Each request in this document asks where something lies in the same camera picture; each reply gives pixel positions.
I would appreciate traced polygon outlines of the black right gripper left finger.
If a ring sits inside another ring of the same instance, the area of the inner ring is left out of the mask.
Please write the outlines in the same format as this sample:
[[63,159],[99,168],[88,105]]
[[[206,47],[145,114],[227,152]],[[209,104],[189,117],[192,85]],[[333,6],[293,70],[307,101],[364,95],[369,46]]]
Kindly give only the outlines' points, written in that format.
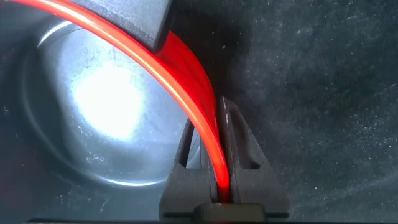
[[200,168],[187,168],[193,131],[194,126],[188,120],[159,203],[161,220],[191,220],[197,207],[218,201],[213,166],[203,143],[200,146]]

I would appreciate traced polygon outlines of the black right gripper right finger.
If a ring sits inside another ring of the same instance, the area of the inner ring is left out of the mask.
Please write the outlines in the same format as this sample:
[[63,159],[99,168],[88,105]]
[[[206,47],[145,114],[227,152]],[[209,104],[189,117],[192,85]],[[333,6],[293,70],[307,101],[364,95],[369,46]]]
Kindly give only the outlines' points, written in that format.
[[256,204],[274,219],[289,217],[290,202],[238,106],[221,97],[218,107],[221,145],[233,204]]

